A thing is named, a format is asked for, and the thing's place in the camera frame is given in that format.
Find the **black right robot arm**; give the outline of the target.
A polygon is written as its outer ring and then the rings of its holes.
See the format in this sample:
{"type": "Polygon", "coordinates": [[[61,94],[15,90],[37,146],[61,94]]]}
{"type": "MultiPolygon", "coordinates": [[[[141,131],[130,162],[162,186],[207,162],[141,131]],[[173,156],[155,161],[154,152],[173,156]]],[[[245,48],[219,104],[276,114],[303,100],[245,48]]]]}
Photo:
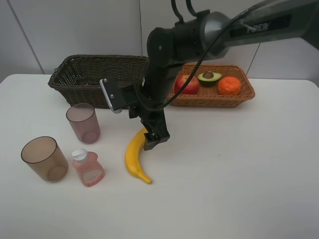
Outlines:
{"type": "Polygon", "coordinates": [[[144,149],[151,150],[169,139],[164,108],[173,98],[170,90],[182,66],[225,55],[230,47],[276,40],[302,38],[319,46],[319,3],[316,0],[265,0],[234,18],[208,10],[194,19],[180,20],[173,28],[155,28],[148,36],[149,65],[144,83],[135,86],[139,100],[133,116],[146,128],[144,149]]]}

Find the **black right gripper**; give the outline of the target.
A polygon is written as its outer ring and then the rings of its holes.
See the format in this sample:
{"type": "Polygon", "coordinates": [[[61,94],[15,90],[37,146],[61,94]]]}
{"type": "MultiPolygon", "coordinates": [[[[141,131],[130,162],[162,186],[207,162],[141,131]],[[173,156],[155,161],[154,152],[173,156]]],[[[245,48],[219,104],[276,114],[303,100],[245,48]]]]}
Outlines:
{"type": "Polygon", "coordinates": [[[166,142],[170,138],[167,130],[164,110],[149,111],[141,103],[134,102],[128,106],[131,119],[139,117],[144,128],[144,151],[153,149],[159,142],[166,142]]]}

